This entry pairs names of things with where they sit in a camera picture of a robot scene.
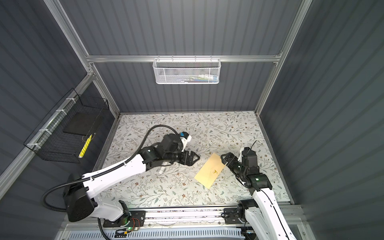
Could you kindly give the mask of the tan kraft envelope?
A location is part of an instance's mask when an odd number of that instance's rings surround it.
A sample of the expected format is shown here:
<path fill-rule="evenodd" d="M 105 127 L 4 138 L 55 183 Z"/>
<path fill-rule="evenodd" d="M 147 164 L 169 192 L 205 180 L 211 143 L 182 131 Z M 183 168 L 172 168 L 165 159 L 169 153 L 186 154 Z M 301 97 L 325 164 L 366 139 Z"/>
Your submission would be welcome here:
<path fill-rule="evenodd" d="M 221 157 L 217 154 L 212 154 L 195 175 L 194 179 L 205 188 L 210 189 L 224 167 L 225 165 L 222 163 Z"/>

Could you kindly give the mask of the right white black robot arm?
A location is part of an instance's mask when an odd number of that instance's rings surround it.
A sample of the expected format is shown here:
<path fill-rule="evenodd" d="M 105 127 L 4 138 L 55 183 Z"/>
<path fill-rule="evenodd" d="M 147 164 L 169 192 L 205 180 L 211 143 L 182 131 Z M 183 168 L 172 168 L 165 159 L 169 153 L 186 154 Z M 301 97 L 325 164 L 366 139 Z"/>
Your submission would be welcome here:
<path fill-rule="evenodd" d="M 258 240 L 295 240 L 268 176 L 260 171 L 256 152 L 245 147 L 239 157 L 227 153 L 221 155 L 221 161 L 252 196 L 238 201 L 235 209 L 224 209 L 221 217 L 226 224 L 250 224 Z"/>

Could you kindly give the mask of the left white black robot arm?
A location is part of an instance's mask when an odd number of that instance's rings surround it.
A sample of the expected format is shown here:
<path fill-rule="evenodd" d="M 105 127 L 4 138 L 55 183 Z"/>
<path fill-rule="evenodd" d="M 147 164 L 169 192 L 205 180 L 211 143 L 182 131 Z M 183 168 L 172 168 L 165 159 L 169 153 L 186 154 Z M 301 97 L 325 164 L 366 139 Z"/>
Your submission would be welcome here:
<path fill-rule="evenodd" d="M 129 210 L 122 201 L 106 201 L 100 193 L 109 187 L 138 174 L 144 173 L 163 163 L 179 163 L 193 166 L 200 156 L 187 151 L 186 145 L 192 137 L 182 132 L 178 135 L 165 135 L 163 140 L 144 147 L 133 156 L 132 160 L 121 161 L 99 171 L 84 174 L 82 182 L 65 187 L 64 202 L 70 222 L 78 222 L 87 217 L 118 222 L 128 217 Z"/>

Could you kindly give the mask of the pens in white basket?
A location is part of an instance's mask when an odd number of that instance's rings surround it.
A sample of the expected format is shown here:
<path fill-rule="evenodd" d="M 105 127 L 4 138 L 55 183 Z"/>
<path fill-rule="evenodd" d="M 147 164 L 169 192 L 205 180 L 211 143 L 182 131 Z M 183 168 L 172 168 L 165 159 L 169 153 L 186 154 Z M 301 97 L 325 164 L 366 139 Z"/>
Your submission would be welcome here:
<path fill-rule="evenodd" d="M 208 83 L 208 84 L 216 84 L 219 82 L 219 76 L 217 75 L 194 75 L 194 76 L 184 76 L 178 81 L 183 83 Z"/>

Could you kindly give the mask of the yellow marker pen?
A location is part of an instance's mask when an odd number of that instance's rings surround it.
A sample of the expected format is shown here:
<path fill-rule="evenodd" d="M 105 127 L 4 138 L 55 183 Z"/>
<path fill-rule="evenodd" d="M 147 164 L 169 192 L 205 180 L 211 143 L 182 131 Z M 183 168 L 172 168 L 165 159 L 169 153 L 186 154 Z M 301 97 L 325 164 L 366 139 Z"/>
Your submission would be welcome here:
<path fill-rule="evenodd" d="M 81 149 L 81 151 L 80 151 L 80 153 L 79 153 L 79 156 L 78 156 L 79 159 L 82 159 L 82 158 L 84 157 L 84 155 L 85 155 L 85 153 L 86 153 L 86 151 L 87 151 L 87 149 L 88 149 L 88 147 L 89 147 L 89 145 L 90 145 L 92 139 L 93 139 L 93 135 L 90 135 L 90 136 L 87 138 L 87 140 L 85 141 L 85 143 L 84 143 L 84 145 L 83 145 L 83 148 Z"/>

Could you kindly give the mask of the black foam pad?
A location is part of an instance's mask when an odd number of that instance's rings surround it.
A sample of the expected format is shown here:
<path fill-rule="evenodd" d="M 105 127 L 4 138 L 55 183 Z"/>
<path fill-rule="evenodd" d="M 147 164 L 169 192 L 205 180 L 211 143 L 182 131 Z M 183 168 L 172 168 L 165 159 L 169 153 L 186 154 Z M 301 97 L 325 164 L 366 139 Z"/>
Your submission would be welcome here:
<path fill-rule="evenodd" d="M 79 136 L 92 135 L 98 130 L 103 118 L 98 114 L 76 113 L 64 127 L 63 132 Z"/>

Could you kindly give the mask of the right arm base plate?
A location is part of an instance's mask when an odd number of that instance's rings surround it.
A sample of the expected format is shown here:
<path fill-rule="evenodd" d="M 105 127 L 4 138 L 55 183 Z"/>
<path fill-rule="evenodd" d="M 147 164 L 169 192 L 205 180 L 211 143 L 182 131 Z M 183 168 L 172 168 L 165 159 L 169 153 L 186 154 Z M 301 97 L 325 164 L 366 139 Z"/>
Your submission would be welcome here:
<path fill-rule="evenodd" d="M 236 208 L 225 208 L 223 213 L 221 213 L 221 217 L 225 220 L 225 223 L 227 225 L 250 225 L 251 223 L 246 220 L 246 216 L 251 217 L 251 221 L 255 223 L 266 223 L 260 208 L 257 207 L 245 208 L 241 210 L 238 210 Z"/>

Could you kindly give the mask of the aluminium mounting rail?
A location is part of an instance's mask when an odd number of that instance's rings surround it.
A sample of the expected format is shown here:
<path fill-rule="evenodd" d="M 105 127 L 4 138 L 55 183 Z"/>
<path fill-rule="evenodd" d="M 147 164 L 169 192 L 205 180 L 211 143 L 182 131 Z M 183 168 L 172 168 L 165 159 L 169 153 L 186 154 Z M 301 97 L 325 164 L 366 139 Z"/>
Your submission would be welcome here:
<path fill-rule="evenodd" d="M 245 222 L 232 217 L 235 220 L 225 220 L 222 214 L 225 209 L 233 211 L 235 205 L 218 206 L 200 206 L 200 207 L 172 207 L 172 208 L 147 208 L 132 209 L 131 214 L 139 220 L 144 220 L 144 225 L 140 229 L 155 228 L 176 228 L 176 227 L 243 227 Z M 307 224 L 307 218 L 304 215 L 300 205 L 280 205 L 281 211 L 288 225 Z M 137 212 L 145 212 L 142 217 Z M 98 230 L 96 218 L 87 217 L 79 222 L 69 222 L 65 217 L 59 231 L 64 230 Z"/>

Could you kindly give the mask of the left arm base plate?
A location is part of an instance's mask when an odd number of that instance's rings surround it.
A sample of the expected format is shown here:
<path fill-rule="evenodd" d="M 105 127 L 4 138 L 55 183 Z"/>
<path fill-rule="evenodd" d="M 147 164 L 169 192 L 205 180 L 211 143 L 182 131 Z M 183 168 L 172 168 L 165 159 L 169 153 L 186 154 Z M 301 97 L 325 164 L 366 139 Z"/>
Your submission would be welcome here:
<path fill-rule="evenodd" d="M 104 220 L 104 228 L 138 228 L 143 227 L 146 219 L 146 211 L 130 211 L 129 214 L 124 213 L 117 220 L 111 222 Z"/>

